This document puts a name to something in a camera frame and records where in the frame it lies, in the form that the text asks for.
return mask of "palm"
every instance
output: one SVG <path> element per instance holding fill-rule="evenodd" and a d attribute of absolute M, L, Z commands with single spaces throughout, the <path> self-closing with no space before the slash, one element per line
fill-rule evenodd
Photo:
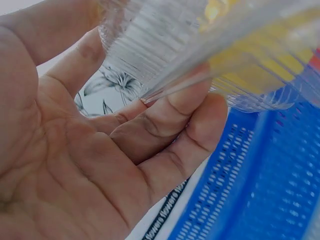
<path fill-rule="evenodd" d="M 36 28 L 23 12 L 0 18 L 0 236 L 124 239 L 215 148 L 226 106 L 206 96 L 202 83 L 149 107 L 136 101 L 117 114 L 85 118 L 73 99 L 104 60 L 97 31 L 40 79 L 36 65 L 96 24 L 70 31 L 94 1 L 55 0 L 62 5 L 55 11 L 51 2 L 26 12 L 50 21 L 62 9 L 79 9 L 70 25 L 55 23 L 64 43 L 45 31 L 28 35 Z"/>

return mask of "blue plastic basket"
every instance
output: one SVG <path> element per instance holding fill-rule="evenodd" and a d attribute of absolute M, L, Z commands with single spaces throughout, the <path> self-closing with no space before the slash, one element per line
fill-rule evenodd
<path fill-rule="evenodd" d="M 301 240 L 319 194 L 319 109 L 232 109 L 169 240 Z"/>

